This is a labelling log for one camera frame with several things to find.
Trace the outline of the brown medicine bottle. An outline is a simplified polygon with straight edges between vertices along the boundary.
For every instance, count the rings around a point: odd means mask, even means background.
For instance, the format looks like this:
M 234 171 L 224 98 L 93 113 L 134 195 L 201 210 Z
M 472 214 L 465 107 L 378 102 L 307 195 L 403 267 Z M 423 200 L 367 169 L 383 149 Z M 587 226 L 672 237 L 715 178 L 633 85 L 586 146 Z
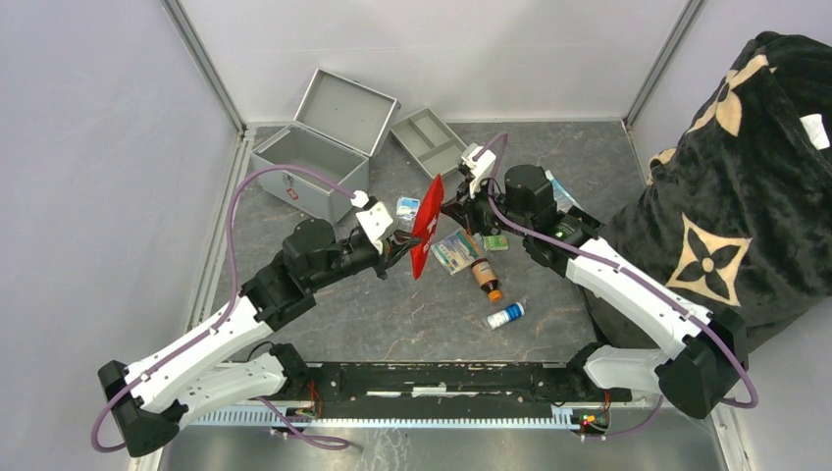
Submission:
M 499 288 L 498 277 L 488 259 L 480 258 L 475 260 L 471 264 L 471 272 L 480 290 L 486 294 L 489 301 L 496 302 L 503 298 L 503 294 Z

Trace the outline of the white blue small bottle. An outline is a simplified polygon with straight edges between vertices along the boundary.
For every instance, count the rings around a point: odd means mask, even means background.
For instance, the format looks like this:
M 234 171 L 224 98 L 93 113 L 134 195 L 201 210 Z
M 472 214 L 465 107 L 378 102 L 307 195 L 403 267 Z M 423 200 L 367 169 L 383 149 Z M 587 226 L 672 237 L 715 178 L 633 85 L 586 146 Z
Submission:
M 515 302 L 488 316 L 486 318 L 486 323 L 492 330 L 495 330 L 521 318 L 524 313 L 524 306 L 519 302 Z

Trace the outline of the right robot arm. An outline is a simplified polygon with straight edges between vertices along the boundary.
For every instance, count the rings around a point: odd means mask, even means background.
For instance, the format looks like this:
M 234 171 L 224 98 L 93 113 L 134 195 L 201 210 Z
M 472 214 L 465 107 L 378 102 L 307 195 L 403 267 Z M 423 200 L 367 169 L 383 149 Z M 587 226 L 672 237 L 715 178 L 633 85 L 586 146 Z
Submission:
M 661 395 L 702 419 L 719 403 L 753 408 L 758 393 L 748 375 L 742 318 L 710 310 L 662 286 L 599 235 L 602 224 L 581 208 L 559 209 L 551 177 L 541 167 L 510 168 L 503 187 L 472 163 L 457 167 L 463 181 L 442 213 L 470 234 L 522 237 L 539 265 L 595 295 L 652 341 L 644 348 L 592 344 L 573 359 L 569 392 L 591 400 L 604 389 Z

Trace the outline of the blue plasters bag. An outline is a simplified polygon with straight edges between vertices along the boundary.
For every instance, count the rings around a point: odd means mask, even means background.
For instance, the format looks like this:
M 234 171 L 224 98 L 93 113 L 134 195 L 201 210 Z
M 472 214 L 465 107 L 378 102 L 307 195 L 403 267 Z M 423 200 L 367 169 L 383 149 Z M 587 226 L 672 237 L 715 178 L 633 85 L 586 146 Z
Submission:
M 400 222 L 412 224 L 421 206 L 418 198 L 401 196 L 397 199 L 395 215 Z

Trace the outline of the bandage box packet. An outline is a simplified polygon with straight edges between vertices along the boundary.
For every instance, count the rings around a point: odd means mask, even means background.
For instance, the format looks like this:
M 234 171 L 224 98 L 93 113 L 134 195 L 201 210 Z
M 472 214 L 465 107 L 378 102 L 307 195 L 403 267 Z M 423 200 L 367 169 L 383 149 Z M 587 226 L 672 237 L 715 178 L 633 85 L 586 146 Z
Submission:
M 431 251 L 450 275 L 469 268 L 482 257 L 477 241 L 464 229 L 458 229 L 445 238 L 434 242 Z

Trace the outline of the grey metal case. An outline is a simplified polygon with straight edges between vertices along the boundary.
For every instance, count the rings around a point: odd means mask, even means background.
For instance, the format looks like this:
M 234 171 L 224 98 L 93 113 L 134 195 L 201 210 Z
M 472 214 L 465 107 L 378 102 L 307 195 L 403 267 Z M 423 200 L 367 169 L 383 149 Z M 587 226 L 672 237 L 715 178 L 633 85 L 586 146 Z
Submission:
M 355 80 L 315 71 L 294 119 L 253 148 L 256 170 L 289 164 L 313 170 L 348 189 L 367 190 L 370 160 L 390 131 L 399 101 Z M 351 208 L 349 199 L 318 177 L 270 172 L 257 182 L 300 211 L 332 224 Z

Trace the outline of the blue white gauze packet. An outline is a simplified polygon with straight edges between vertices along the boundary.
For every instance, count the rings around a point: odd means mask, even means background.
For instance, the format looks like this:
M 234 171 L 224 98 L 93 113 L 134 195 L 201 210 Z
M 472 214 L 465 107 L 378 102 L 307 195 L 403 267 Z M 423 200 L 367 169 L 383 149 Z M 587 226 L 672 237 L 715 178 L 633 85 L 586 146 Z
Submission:
M 552 193 L 557 208 L 560 211 L 567 212 L 569 209 L 575 207 L 581 209 L 576 199 L 569 193 L 569 191 L 562 185 L 562 183 L 554 176 L 550 170 L 545 170 L 546 178 L 550 181 L 552 186 Z

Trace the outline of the red first aid pouch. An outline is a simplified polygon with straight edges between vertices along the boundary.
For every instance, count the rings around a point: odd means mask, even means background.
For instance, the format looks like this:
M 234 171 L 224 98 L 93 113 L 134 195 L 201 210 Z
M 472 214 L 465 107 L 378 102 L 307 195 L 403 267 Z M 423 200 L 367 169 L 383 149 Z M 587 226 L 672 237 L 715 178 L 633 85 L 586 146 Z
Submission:
M 441 175 L 436 175 L 416 213 L 412 235 L 418 238 L 418 243 L 410 250 L 412 276 L 418 280 L 425 268 L 428 252 L 431 249 L 432 238 L 436 233 L 441 215 L 444 185 Z

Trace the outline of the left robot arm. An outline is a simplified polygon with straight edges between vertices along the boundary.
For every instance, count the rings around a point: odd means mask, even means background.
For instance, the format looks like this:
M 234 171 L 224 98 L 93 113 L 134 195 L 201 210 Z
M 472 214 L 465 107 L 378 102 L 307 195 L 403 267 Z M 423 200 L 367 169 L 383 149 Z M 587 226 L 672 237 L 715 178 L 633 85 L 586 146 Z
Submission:
M 245 282 L 222 310 L 140 361 L 111 360 L 99 368 L 107 405 L 96 421 L 111 416 L 123 441 L 102 445 L 97 424 L 91 433 L 93 447 L 101 452 L 123 449 L 140 457 L 165 446 L 194 420 L 227 405 L 276 393 L 289 400 L 301 397 L 308 387 L 308 370 L 292 346 L 277 345 L 220 372 L 214 368 L 311 310 L 317 290 L 367 269 L 385 278 L 387 269 L 421 241 L 410 232 L 395 230 L 375 244 L 360 226 L 338 240 L 329 222 L 302 221 L 274 259 Z

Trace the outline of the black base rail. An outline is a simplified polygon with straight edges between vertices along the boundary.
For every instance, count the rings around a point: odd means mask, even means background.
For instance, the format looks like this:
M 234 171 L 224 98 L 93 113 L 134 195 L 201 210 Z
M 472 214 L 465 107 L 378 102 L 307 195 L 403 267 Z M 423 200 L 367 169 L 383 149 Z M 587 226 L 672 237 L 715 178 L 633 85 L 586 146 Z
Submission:
M 315 401 L 324 419 L 532 419 L 553 407 L 623 403 L 562 363 L 324 362 L 308 365 L 275 400 Z

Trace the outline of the black floral blanket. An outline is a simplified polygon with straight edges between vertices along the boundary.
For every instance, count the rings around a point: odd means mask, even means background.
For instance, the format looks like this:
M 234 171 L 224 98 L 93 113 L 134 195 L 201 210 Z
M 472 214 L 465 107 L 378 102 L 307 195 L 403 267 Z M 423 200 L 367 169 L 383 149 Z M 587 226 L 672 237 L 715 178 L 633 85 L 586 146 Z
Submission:
M 734 60 L 643 193 L 600 235 L 677 294 L 745 321 L 750 349 L 831 294 L 831 48 L 764 31 Z

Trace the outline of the green small box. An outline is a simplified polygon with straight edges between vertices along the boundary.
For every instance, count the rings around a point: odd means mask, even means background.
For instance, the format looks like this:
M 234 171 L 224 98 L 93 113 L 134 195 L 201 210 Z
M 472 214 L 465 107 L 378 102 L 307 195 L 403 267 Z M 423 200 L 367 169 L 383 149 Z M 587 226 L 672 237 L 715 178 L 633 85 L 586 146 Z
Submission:
M 505 235 L 484 235 L 483 245 L 487 251 L 506 251 L 509 241 Z

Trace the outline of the grey divider tray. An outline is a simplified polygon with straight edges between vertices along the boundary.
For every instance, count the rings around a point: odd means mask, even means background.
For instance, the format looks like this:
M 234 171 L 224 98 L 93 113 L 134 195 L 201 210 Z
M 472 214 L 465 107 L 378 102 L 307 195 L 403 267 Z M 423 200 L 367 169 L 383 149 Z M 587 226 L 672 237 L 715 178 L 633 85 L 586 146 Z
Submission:
M 430 178 L 455 171 L 467 148 L 463 140 L 430 108 L 423 108 L 391 126 L 393 138 Z

